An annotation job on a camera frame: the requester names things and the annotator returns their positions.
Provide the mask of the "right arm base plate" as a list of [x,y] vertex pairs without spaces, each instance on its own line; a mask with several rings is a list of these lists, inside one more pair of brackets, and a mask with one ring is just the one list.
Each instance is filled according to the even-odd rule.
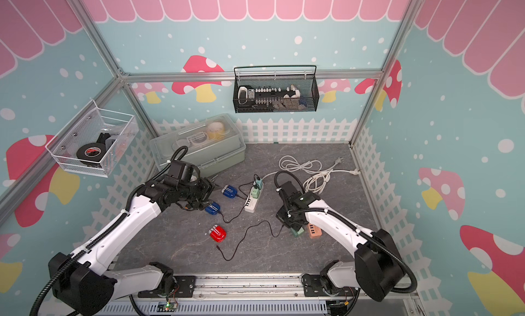
[[301,284],[306,297],[343,297],[352,299],[355,295],[355,289],[335,287],[328,283],[328,279],[325,276],[319,274],[303,274]]

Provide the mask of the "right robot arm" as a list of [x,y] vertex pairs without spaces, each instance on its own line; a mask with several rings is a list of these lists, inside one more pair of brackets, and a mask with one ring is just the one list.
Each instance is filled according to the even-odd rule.
[[390,294],[411,294],[418,288],[414,271],[402,259],[389,232],[363,227],[331,208],[318,194],[297,188],[293,182],[279,182],[279,176],[299,179],[286,170],[274,175],[282,207],[277,219],[296,232],[309,224],[335,239],[353,258],[350,262],[332,261],[320,272],[321,287],[328,295],[349,288],[363,291],[376,302]]

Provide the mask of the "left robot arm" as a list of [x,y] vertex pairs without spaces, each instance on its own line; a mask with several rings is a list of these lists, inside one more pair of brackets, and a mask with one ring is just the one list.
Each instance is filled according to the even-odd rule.
[[183,161],[188,146],[176,149],[168,165],[137,186],[108,225],[70,254],[49,261],[49,282],[37,295],[30,315],[37,315],[48,294],[72,308],[73,315],[95,315],[109,302],[151,291],[170,299],[179,288],[172,268],[152,262],[142,268],[112,272],[110,263],[152,220],[172,205],[187,211],[210,205],[215,184]]

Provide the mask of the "white power strip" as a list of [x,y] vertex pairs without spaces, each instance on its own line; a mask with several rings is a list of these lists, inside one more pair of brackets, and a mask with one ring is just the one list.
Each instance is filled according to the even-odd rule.
[[261,194],[262,194],[262,190],[261,190],[261,193],[260,193],[260,196],[259,196],[258,199],[252,198],[250,193],[248,194],[248,197],[246,198],[246,202],[245,202],[244,208],[243,208],[246,212],[249,212],[249,213],[254,213],[255,212],[256,206],[257,206],[258,201],[260,200],[260,197],[261,197]]

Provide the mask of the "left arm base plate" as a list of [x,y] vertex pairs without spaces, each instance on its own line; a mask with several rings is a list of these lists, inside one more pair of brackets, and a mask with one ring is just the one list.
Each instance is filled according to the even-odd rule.
[[195,276],[174,276],[166,285],[160,284],[158,289],[150,291],[141,291],[138,293],[139,298],[192,298],[196,288]]

